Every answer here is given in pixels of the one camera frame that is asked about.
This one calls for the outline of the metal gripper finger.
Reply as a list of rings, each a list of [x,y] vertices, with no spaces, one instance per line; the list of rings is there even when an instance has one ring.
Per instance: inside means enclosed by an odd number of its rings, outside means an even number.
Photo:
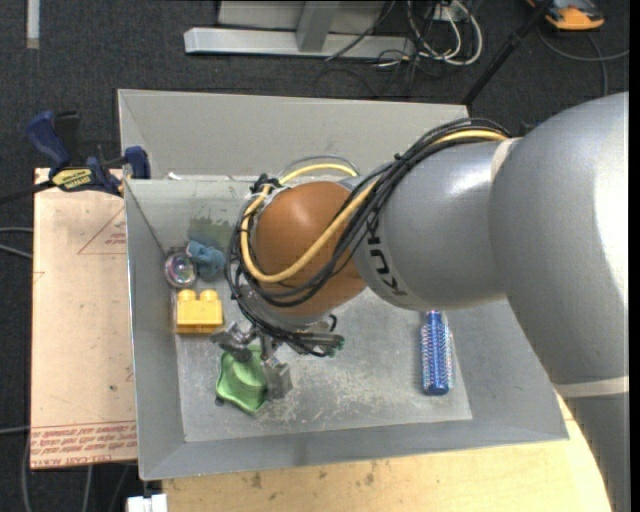
[[[269,401],[285,398],[293,388],[290,365],[280,361],[274,350],[266,347],[261,355],[261,367],[266,382],[266,398]]]
[[[252,358],[249,349],[252,337],[244,333],[235,321],[230,322],[222,331],[212,333],[209,341],[218,345],[238,362],[248,362]]]

